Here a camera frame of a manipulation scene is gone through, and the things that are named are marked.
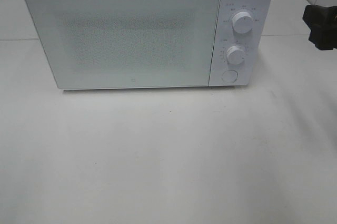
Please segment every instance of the white microwave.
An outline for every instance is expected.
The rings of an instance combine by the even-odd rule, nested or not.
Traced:
[[[248,84],[270,0],[26,0],[60,89]]]

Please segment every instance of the round button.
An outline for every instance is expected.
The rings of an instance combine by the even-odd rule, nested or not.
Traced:
[[[244,47],[232,46],[227,50],[227,61],[230,64],[238,65],[244,61],[246,57],[246,51]]]
[[[222,81],[226,83],[234,83],[237,80],[239,74],[235,70],[227,70],[222,74]]]
[[[240,34],[249,32],[253,28],[253,16],[247,11],[236,13],[232,18],[233,29]]]

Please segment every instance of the microwave door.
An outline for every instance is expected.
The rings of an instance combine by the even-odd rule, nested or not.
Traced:
[[[207,86],[219,0],[26,0],[60,89]]]

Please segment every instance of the white table surface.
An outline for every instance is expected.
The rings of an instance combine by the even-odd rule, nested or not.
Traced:
[[[247,87],[61,91],[0,0],[0,223],[337,223],[337,52],[273,0]]]

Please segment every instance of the white knob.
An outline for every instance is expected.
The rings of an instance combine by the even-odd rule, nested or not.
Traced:
[[[237,33],[244,34],[253,28],[253,17],[247,11],[236,13],[232,18],[232,25]]]
[[[227,61],[230,64],[238,65],[244,61],[246,51],[241,46],[232,46],[227,50]]]

